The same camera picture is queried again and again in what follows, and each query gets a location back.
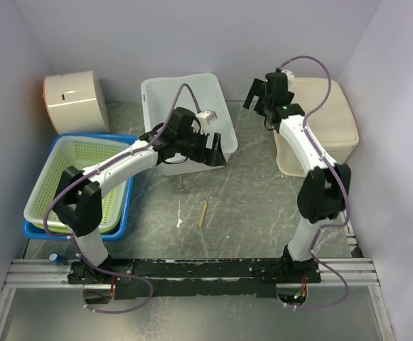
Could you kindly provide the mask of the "beige perforated laundry basket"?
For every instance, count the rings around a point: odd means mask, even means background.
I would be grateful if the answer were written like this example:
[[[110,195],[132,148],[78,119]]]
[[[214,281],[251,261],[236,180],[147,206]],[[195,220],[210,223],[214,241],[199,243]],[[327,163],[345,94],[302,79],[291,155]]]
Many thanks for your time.
[[[328,80],[296,77],[290,91],[293,102],[307,113],[324,99]],[[331,82],[331,93],[325,104],[308,118],[308,125],[322,147],[339,164],[344,164],[359,143],[358,130],[350,106],[336,81]],[[273,133],[277,148],[276,162],[284,175],[303,177],[304,171],[289,143]]]

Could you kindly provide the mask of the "large white plastic tub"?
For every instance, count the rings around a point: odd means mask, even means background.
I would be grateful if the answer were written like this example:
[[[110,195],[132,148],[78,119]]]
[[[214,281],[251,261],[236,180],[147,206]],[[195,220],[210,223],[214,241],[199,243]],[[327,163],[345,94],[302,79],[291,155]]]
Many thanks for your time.
[[[187,89],[183,89],[176,105],[196,112],[196,106],[191,97],[193,94],[203,111],[209,110],[216,113],[217,119],[209,125],[210,136],[207,147],[212,146],[215,132],[221,134],[222,153],[228,160],[236,152],[238,141],[220,83],[212,73],[144,80],[141,84],[141,100],[145,130],[149,131],[166,119],[176,93],[183,83],[190,85],[193,92],[190,93]]]

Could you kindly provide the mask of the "green plastic tray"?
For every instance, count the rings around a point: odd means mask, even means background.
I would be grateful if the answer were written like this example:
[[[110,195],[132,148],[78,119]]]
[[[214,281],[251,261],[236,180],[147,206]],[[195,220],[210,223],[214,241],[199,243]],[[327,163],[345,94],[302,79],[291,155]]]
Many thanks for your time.
[[[24,208],[23,216],[26,221],[36,226],[36,230],[43,230],[43,218],[52,203],[58,184],[61,179],[63,169],[57,171],[48,171],[41,174],[29,199]],[[130,193],[127,189],[132,183],[131,178],[125,183],[118,185],[102,198],[102,221],[99,229],[101,234],[113,232],[121,220],[124,203],[127,201]]]

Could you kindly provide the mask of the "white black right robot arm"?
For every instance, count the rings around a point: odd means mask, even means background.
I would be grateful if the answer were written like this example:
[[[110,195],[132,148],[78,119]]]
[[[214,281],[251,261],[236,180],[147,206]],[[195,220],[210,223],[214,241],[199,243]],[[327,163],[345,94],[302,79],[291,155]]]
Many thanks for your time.
[[[254,111],[288,142],[305,175],[297,196],[301,218],[281,257],[281,277],[293,283],[318,268],[313,248],[324,229],[340,227],[334,220],[348,206],[351,170],[339,164],[314,136],[308,114],[292,102],[287,72],[277,70],[267,73],[264,80],[255,78],[242,107],[249,109],[254,98]]]

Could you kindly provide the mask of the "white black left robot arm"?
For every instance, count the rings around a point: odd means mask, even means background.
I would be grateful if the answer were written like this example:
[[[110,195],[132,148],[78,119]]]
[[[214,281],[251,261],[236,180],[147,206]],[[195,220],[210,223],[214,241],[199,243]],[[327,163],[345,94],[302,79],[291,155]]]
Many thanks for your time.
[[[210,125],[216,119],[214,111],[193,113],[177,107],[164,123],[115,156],[82,170],[71,166],[63,171],[48,209],[70,230],[87,262],[85,274],[94,283],[104,283],[112,273],[99,231],[102,198],[134,175],[170,164],[177,154],[206,166],[225,166],[221,135],[214,133],[212,146],[207,146]]]

